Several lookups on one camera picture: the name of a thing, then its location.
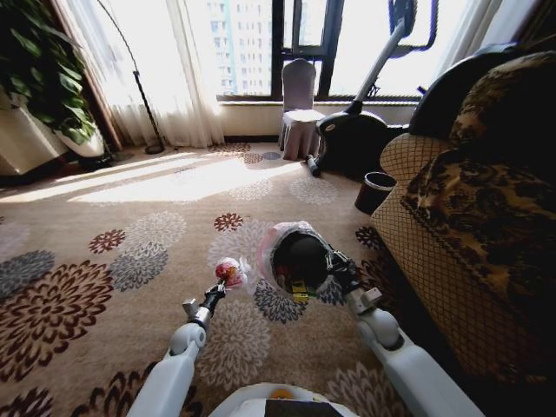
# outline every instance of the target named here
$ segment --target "window sill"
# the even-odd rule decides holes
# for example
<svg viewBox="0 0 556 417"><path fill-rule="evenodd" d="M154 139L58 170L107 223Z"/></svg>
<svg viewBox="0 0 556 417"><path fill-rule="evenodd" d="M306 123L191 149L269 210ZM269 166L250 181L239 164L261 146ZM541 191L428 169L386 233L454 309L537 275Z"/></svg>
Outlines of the window sill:
<svg viewBox="0 0 556 417"><path fill-rule="evenodd" d="M271 106L271 107L282 107L283 102L271 102L271 101L237 101L237 102L218 102L221 106ZM348 106L351 102L314 102L313 107L326 107L326 106ZM383 101L373 101L364 102L363 106L401 106L401 107L415 107L418 104L417 101L406 101L406 102L383 102Z"/></svg>

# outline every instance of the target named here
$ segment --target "sofa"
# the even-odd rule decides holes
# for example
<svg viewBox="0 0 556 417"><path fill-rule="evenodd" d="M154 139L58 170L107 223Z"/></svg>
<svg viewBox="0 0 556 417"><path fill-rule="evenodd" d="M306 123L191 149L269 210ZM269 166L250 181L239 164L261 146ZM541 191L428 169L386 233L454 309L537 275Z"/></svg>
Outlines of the sofa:
<svg viewBox="0 0 556 417"><path fill-rule="evenodd" d="M371 222L426 312L410 335L435 356L433 323L437 360L487 414L554 414L556 52L490 55L433 85L384 148L397 184Z"/></svg>

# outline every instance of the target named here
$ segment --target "patterned carpet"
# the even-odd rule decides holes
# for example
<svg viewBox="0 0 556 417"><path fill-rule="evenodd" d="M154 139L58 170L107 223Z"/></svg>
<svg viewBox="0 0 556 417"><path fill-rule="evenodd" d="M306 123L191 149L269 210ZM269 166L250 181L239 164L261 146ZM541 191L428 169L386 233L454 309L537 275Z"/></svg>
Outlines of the patterned carpet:
<svg viewBox="0 0 556 417"><path fill-rule="evenodd" d="M359 184L309 175L275 144L140 150L111 169L0 194L0 415L125 415L222 256L255 251L267 228L306 220L370 282L387 255L354 207ZM407 410L360 342L337 291L299 304L260 281L221 301L183 415L238 387L295 384L361 416Z"/></svg>

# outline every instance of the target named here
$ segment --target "building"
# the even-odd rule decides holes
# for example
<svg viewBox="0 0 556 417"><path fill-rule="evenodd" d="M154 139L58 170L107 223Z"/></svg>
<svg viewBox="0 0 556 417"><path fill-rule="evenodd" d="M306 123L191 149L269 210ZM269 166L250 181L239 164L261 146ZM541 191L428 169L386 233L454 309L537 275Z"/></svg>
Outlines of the building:
<svg viewBox="0 0 556 417"><path fill-rule="evenodd" d="M207 1L221 76L221 95L269 96L272 66L272 2Z"/></svg>

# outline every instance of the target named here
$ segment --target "floor lamp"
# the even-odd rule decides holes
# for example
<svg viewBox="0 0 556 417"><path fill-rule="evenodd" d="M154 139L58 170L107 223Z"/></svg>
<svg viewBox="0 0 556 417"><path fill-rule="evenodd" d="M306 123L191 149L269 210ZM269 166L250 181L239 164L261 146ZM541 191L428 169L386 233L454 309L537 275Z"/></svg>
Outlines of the floor lamp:
<svg viewBox="0 0 556 417"><path fill-rule="evenodd" d="M156 127L155 118L153 117L153 114L150 111L149 102L147 101L147 97L145 96L145 92L142 89L141 79L139 78L139 69L137 68L136 59L133 56L133 53L131 52L131 48L129 47L128 41L126 40L125 36L123 35L123 33L120 30L119 26L117 25L116 21L114 20L114 17L112 17L112 15L110 15L110 13L106 9L106 7L104 7L104 4L103 4L103 2L101 2L101 0L97 0L97 2L103 8L104 12L109 17L110 21L114 24L114 27L116 27L116 30L120 34L120 37L122 38L123 43L125 44L125 47L128 49L129 56L131 56L131 61L133 61L133 66L135 67L135 70L133 71L133 76L136 79L137 88L139 89L139 92L141 93L142 102L145 105L145 109L147 109L147 113L149 114L150 124L152 125L153 130L155 131L156 139L158 140L157 144L150 145L147 148L145 148L145 153L149 154L149 155L160 154L161 152L164 151L164 141L162 140L162 136L161 136L160 132L158 131L158 128Z"/></svg>

